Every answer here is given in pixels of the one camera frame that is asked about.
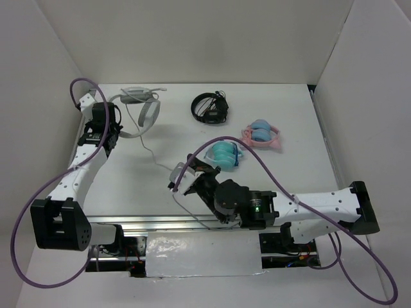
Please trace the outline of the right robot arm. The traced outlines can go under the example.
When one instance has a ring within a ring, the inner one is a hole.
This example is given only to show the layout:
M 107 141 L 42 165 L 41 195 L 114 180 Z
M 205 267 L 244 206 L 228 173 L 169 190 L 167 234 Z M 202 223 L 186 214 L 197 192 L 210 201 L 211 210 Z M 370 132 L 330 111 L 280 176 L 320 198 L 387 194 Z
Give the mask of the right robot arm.
M 280 245 L 294 251 L 317 237 L 347 230 L 354 235 L 380 231 L 362 181 L 337 191 L 304 193 L 288 198 L 275 191 L 256 191 L 231 179 L 219 182 L 220 170 L 191 156 L 186 176 L 193 176 L 183 194 L 197 194 L 221 224 L 235 220 L 247 230 L 280 229 Z

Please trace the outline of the grey white over-ear headphones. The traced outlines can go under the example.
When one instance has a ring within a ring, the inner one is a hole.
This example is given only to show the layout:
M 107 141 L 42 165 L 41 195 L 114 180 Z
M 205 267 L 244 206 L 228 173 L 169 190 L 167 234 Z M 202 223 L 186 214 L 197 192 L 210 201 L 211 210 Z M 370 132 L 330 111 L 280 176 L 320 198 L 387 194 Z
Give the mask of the grey white over-ear headphones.
M 143 106 L 137 122 L 134 121 L 134 124 L 137 126 L 137 133 L 121 132 L 119 136 L 125 139 L 141 137 L 155 124 L 159 116 L 161 102 L 157 92 L 167 91 L 167 88 L 159 87 L 148 89 L 145 87 L 129 87 L 122 88 L 120 91 L 119 94 L 112 96 L 109 101 L 113 102 L 115 99 L 119 99 L 126 107 L 138 104 L 142 104 Z

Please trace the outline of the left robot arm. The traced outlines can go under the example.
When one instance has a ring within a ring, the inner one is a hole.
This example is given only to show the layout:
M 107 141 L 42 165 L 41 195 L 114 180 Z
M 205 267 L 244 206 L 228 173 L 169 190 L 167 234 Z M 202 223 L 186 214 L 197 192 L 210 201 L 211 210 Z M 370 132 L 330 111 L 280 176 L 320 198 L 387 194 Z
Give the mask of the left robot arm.
M 91 120 L 86 123 L 71 167 L 49 196 L 36 199 L 30 207 L 37 246 L 41 249 L 84 251 L 103 245 L 111 255 L 122 254 L 126 239 L 118 225 L 90 223 L 83 212 L 87 193 L 100 168 L 115 148 L 122 129 L 116 119 L 118 107 L 109 102 L 109 128 L 106 137 L 105 105 L 96 103 L 91 109 Z

